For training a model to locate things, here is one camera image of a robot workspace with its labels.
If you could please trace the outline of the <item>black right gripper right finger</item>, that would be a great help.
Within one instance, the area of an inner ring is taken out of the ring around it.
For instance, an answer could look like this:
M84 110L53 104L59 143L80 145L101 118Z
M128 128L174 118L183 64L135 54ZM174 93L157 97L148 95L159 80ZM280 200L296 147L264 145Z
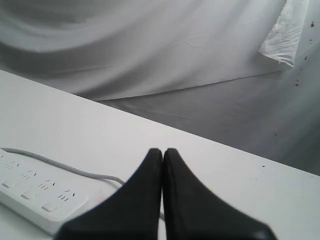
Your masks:
M179 152L166 150L162 191L168 240L275 240L271 228L212 193Z

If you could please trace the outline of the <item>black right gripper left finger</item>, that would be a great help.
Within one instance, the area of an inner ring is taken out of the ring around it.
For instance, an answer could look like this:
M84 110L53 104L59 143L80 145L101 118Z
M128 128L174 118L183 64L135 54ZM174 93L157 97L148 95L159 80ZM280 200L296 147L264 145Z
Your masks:
M151 148L111 197L64 223L58 240L156 240L162 194L162 152Z

